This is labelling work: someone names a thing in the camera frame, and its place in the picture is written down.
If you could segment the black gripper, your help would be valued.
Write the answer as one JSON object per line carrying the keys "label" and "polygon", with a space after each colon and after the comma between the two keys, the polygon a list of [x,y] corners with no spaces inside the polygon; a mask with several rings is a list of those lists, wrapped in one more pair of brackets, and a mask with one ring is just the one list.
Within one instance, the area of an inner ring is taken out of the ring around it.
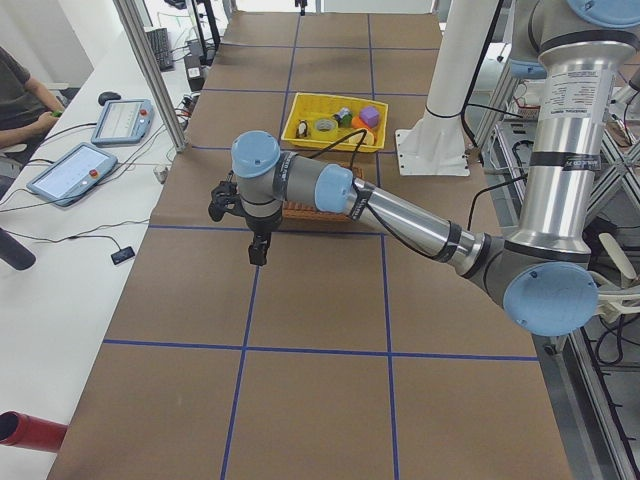
{"label": "black gripper", "polygon": [[272,238],[271,230],[256,231],[251,244],[248,247],[249,261],[252,265],[265,265],[267,263],[267,252]]}

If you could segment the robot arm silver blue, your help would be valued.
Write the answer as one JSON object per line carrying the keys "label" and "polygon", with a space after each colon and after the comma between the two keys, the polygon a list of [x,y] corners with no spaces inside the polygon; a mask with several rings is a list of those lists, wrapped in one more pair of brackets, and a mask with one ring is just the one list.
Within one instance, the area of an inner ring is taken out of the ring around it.
{"label": "robot arm silver blue", "polygon": [[210,216],[243,218],[254,234],[249,259],[262,265],[284,202],[342,213],[453,266],[531,333],[568,334],[598,305],[582,232],[614,77],[638,49],[635,1],[517,3],[513,57],[539,61],[546,78],[519,223],[506,237],[470,232],[346,168],[284,152],[263,131],[234,141],[235,179],[212,193]]}

